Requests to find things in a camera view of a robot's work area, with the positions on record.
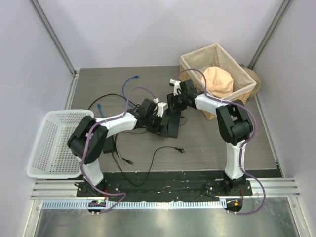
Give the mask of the black network switch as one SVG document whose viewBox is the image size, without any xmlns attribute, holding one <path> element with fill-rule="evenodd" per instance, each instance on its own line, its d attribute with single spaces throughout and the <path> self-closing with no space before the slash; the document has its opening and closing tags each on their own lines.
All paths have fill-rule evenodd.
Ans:
<svg viewBox="0 0 316 237">
<path fill-rule="evenodd" d="M 162 117 L 160 124 L 160 136 L 165 138 L 178 137 L 178 131 L 180 127 L 181 112 L 165 113 Z"/>
</svg>

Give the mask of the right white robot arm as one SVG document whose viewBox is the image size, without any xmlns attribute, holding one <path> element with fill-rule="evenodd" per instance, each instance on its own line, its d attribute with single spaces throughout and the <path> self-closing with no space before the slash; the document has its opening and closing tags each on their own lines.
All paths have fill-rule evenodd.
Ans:
<svg viewBox="0 0 316 237">
<path fill-rule="evenodd" d="M 225 101 L 198 92 L 191 80 L 181 82 L 171 79 L 169 85 L 173 87 L 173 92 L 167 95 L 167 102 L 172 112 L 190 107 L 216 116 L 220 136 L 226 143 L 223 189 L 229 195 L 236 194 L 246 182 L 244 150 L 253 132 L 250 113 L 240 100 Z"/>
</svg>

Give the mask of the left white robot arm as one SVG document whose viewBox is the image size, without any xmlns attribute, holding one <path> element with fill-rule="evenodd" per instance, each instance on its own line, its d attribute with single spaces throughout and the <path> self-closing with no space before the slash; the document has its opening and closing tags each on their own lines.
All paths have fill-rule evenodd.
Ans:
<svg viewBox="0 0 316 237">
<path fill-rule="evenodd" d="M 116 116 L 93 118 L 85 116 L 70 136 L 67 146 L 79 159 L 84 179 L 89 183 L 88 191 L 94 197 L 100 197 L 105 191 L 104 175 L 98 158 L 103 152 L 106 139 L 124 131 L 144 127 L 146 131 L 169 137 L 169 117 L 167 104 L 158 99 L 144 99 L 143 103 Z"/>
</svg>

